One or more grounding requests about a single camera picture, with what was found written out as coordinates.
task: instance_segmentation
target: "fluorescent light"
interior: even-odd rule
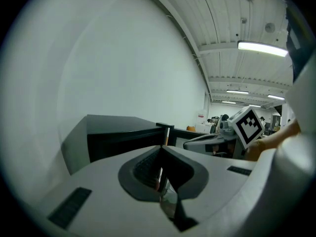
[[[239,94],[249,94],[248,91],[230,90],[230,89],[226,90],[226,92],[228,92],[228,93],[239,93]]]
[[[252,107],[257,107],[257,108],[261,108],[260,105],[249,105],[249,106],[252,106]]]
[[[273,96],[273,95],[268,95],[268,97],[275,98],[275,99],[278,99],[278,100],[284,100],[285,99],[284,97],[278,97],[278,96]]]
[[[225,104],[235,104],[235,102],[228,102],[228,101],[222,101],[222,103],[225,103]]]
[[[261,43],[256,43],[256,42],[244,42],[244,41],[238,42],[238,49],[275,54],[282,57],[285,57],[288,53],[287,50],[276,47],[276,46],[261,44]]]

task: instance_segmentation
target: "ceiling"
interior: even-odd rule
[[[239,40],[286,48],[286,4],[282,0],[159,1],[197,48],[213,102],[235,101],[263,108],[283,103],[268,95],[284,97],[291,87],[293,72],[289,56],[237,49]],[[268,23],[274,25],[274,29],[269,28],[272,31],[265,30]],[[227,89],[249,94],[231,94]]]

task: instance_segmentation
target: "person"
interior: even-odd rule
[[[264,128],[266,126],[265,118],[261,116],[260,121]]]
[[[288,20],[286,48],[292,59],[294,82],[316,48],[316,20],[313,7],[310,6],[313,0],[284,1],[287,2]],[[269,137],[256,140],[248,148],[245,158],[256,161],[264,150],[277,148],[286,138],[297,135],[300,131],[297,120],[293,119],[284,129]]]
[[[229,116],[227,114],[221,115],[220,119],[218,120],[217,126],[216,126],[216,133],[219,133],[219,129],[220,129],[220,124],[222,121],[226,121],[229,119]]]

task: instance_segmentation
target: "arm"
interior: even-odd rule
[[[294,136],[301,131],[300,126],[296,119],[290,121],[287,126],[285,126],[280,131],[265,137],[260,140],[256,140],[247,150],[245,159],[257,161],[262,151],[266,149],[277,148],[283,140],[290,136]]]

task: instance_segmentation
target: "ceiling light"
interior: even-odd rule
[[[238,93],[238,94],[249,94],[248,91],[241,91],[241,90],[226,90],[228,93]]]
[[[249,106],[252,106],[252,107],[257,107],[257,108],[261,108],[260,105],[249,105]]]
[[[238,42],[238,49],[275,54],[282,57],[285,57],[288,53],[287,50],[276,47],[276,46],[261,44],[261,43],[256,43],[256,42],[245,42],[245,41]]]
[[[222,101],[224,104],[235,104],[235,102]]]
[[[273,95],[268,95],[268,97],[275,98],[275,99],[278,99],[278,100],[285,100],[284,97],[278,97],[278,96],[273,96]]]

